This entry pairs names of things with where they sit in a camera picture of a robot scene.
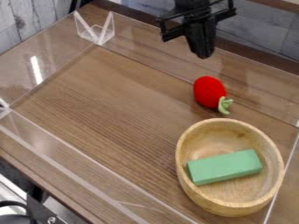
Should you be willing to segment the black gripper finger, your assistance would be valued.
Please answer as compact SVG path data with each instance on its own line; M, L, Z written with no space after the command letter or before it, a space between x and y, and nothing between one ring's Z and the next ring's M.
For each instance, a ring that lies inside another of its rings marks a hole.
M215 38L216 38L216 22L215 17L211 16L207 20L207 55L211 56L215 50Z
M205 46L205 33L204 26L200 23L189 24L185 29L185 38L191 48L191 51L201 59L209 56L209 50Z

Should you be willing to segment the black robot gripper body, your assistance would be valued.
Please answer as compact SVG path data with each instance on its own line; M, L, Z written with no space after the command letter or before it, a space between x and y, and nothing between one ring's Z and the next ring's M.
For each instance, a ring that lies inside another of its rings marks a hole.
M207 20L215 17L215 22L236 15L233 0L173 0L173 7L159 18L163 42L185 37L189 24L200 23L204 26L207 38Z

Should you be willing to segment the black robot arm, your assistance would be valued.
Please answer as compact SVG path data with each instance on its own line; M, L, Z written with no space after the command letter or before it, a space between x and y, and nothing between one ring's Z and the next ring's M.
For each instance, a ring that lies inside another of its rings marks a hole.
M215 51L217 22L236 15L233 0L173 0L175 6L157 19L161 39L184 36L191 52L207 59Z

